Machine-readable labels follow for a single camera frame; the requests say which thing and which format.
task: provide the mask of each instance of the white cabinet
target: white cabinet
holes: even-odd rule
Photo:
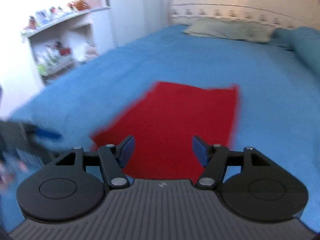
[[[163,28],[162,23],[162,0],[142,0],[144,8],[144,20],[146,33],[154,33]]]
[[[123,46],[146,33],[143,0],[109,0],[116,44]]]
[[[109,0],[117,46],[162,29],[161,0]]]
[[[99,55],[115,47],[110,22],[110,10],[92,13],[92,37]]]

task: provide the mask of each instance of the light green pillow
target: light green pillow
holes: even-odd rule
[[[191,36],[268,43],[273,30],[254,22],[228,21],[210,17],[198,19],[183,31]]]

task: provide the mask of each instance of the red cloth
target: red cloth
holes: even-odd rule
[[[230,146],[236,119],[238,88],[210,89],[159,82],[111,127],[93,137],[97,146],[135,138],[135,150],[124,172],[139,179],[192,179],[203,167],[191,139]]]

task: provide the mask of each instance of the hand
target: hand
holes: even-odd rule
[[[22,162],[17,160],[17,166],[23,172],[28,172],[27,166]],[[12,183],[15,178],[16,174],[14,172],[8,172],[6,166],[3,162],[0,161],[0,192],[4,192],[10,183]]]

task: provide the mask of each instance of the blue bedsheet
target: blue bedsheet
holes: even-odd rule
[[[316,77],[294,52],[268,44],[191,37],[182,33],[184,28],[169,27],[80,66],[12,118],[60,131],[64,141],[47,142],[52,149],[88,149],[92,144],[89,135],[155,81],[201,88],[239,84],[241,106],[232,148],[255,146],[300,179],[309,190],[302,221],[320,231],[320,92]],[[19,181],[25,177],[20,174]],[[1,199],[7,230],[23,219],[15,189],[12,186]]]

